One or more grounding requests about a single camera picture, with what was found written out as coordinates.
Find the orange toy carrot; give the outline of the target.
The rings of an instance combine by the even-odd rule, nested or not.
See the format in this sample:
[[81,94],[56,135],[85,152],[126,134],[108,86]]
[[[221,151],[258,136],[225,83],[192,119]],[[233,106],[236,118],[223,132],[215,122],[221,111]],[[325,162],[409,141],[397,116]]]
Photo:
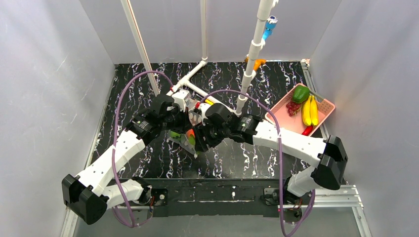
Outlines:
[[194,133],[194,130],[193,129],[189,129],[186,132],[186,138],[187,138],[187,140],[188,140],[188,142],[189,142],[189,144],[191,146],[195,146],[196,145],[196,138],[195,138],[195,133]]

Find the clear polka dot zip bag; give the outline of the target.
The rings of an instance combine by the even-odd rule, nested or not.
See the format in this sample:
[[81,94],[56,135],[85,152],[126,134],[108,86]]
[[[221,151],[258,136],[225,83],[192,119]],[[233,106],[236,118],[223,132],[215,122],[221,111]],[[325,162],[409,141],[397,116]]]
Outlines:
[[202,121],[202,115],[193,110],[186,108],[184,111],[179,111],[168,121],[168,141],[177,143],[197,158],[200,152],[195,149],[197,139],[193,128]]

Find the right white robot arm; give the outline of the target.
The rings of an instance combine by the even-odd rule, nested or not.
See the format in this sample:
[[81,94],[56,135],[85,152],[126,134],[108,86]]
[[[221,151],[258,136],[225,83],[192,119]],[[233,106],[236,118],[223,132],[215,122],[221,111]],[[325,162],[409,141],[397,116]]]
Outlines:
[[193,126],[196,151],[206,152],[226,138],[237,143],[276,149],[309,164],[305,170],[286,179],[284,194],[301,197],[319,187],[340,189],[348,158],[339,137],[330,136],[323,140],[285,128],[276,129],[258,116],[237,116],[220,103],[197,103],[194,112],[198,119]]

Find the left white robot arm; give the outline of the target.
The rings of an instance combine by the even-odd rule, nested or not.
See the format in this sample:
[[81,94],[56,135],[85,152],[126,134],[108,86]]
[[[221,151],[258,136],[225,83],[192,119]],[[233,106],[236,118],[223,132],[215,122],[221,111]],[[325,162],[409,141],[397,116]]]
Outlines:
[[95,162],[76,176],[62,180],[65,205],[88,225],[104,213],[126,201],[141,205],[153,203],[152,186],[142,178],[131,178],[115,185],[109,182],[129,160],[142,151],[165,130],[185,133],[191,129],[189,109],[194,106],[191,94],[180,90],[171,96],[159,94],[151,106],[142,109],[122,129],[111,145]]

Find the green toy watermelon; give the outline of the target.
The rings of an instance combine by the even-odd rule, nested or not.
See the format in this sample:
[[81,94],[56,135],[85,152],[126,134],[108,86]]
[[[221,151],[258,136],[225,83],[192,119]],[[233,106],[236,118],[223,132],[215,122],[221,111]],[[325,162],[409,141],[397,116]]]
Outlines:
[[169,135],[172,139],[181,139],[181,134],[174,132],[172,130],[169,132]]

